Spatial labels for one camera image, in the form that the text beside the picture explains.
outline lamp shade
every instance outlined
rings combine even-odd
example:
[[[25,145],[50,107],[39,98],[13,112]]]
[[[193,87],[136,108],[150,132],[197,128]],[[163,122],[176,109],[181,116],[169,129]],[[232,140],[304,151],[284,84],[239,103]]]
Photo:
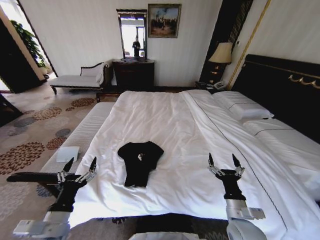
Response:
[[[209,62],[229,64],[231,63],[232,42],[220,42]]]

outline bed bench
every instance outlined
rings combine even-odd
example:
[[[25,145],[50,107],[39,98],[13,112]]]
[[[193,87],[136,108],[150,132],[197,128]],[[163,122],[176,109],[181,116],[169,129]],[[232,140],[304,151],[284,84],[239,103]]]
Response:
[[[85,116],[80,124],[75,128],[71,135],[65,140],[61,147],[77,146],[80,147],[78,160],[73,163],[70,173],[75,173],[82,157],[85,155],[89,145],[108,117],[114,102],[99,102]],[[56,162],[58,151],[56,151],[49,161],[40,170],[41,173],[57,173],[60,172],[65,162]]]

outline framed painting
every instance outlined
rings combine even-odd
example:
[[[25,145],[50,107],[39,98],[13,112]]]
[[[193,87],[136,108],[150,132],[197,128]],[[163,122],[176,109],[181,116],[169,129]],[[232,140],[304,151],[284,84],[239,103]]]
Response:
[[[181,4],[148,4],[148,37],[177,38]]]

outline robotic hand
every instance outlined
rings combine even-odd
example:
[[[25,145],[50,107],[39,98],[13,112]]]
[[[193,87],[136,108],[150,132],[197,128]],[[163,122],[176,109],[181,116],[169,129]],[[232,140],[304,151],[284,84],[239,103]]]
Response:
[[[55,201],[48,210],[43,221],[35,220],[21,220],[13,231],[16,236],[28,236],[34,239],[50,239],[50,240],[66,240],[70,231],[68,219],[70,213],[73,211],[73,204],[77,191],[85,186],[96,175],[95,157],[91,163],[89,171],[84,175],[70,174],[69,170],[73,164],[73,158],[64,166],[61,172],[58,172],[55,178],[57,184],[60,185],[61,191]],[[27,176],[27,182],[34,182],[29,180],[30,174]],[[52,183],[52,174],[43,173],[42,180]]]
[[[237,181],[245,171],[239,160],[232,154],[235,170],[219,169],[209,153],[209,167],[216,178],[222,181],[226,201],[226,215],[229,224],[226,232],[230,240],[266,240],[265,234],[248,220],[264,219],[265,213],[260,208],[247,207],[246,197],[242,195]]]

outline bed frame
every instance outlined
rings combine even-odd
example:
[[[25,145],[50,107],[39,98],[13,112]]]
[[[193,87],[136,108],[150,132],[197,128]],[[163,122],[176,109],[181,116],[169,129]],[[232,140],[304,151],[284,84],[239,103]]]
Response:
[[[320,143],[320,64],[248,54],[231,90]]]

